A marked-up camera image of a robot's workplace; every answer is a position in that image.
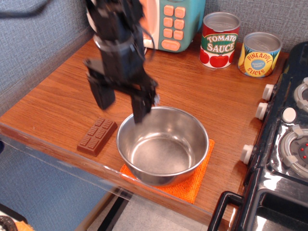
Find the stainless steel pot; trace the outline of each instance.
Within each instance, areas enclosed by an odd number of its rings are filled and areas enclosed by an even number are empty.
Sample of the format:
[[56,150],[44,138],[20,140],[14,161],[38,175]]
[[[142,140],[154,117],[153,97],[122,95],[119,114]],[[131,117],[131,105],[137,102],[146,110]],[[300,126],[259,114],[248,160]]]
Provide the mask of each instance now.
[[138,124],[130,115],[119,128],[116,143],[132,174],[153,186],[187,179],[205,159],[209,146],[203,125],[172,107],[153,107]]

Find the can lid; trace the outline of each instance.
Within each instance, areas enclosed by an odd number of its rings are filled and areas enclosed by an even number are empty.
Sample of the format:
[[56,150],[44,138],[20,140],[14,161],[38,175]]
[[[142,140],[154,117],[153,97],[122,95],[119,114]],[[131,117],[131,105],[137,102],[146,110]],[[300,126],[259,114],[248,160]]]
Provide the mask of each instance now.
[[267,53],[278,51],[282,47],[280,38],[265,32],[253,32],[246,35],[244,44],[252,50]]
[[204,17],[203,23],[216,32],[224,32],[238,28],[241,21],[232,13],[213,12]]

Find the chocolate bar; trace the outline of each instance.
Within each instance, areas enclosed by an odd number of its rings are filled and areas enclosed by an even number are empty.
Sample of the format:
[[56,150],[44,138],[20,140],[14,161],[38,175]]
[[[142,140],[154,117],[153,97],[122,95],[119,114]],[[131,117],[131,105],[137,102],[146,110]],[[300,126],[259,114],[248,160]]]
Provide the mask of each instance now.
[[116,128],[117,124],[114,121],[101,117],[98,118],[79,142],[77,150],[97,156]]

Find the black stove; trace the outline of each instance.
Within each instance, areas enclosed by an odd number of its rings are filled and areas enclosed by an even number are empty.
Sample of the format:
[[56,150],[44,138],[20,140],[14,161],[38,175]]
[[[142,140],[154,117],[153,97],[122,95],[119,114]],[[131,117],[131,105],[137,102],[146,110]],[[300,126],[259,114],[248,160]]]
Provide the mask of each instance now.
[[263,99],[258,140],[241,156],[248,164],[244,195],[221,195],[209,231],[218,229],[227,204],[238,206],[231,230],[308,231],[308,42],[293,47]]

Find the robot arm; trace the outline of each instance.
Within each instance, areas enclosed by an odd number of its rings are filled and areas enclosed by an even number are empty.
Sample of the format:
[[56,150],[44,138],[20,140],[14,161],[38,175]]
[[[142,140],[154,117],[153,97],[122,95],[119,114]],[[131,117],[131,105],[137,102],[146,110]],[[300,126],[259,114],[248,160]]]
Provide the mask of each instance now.
[[114,90],[131,96],[135,123],[151,111],[157,83],[143,68],[144,47],[139,0],[85,0],[95,24],[94,41],[102,60],[85,61],[92,93],[101,109],[115,100]]

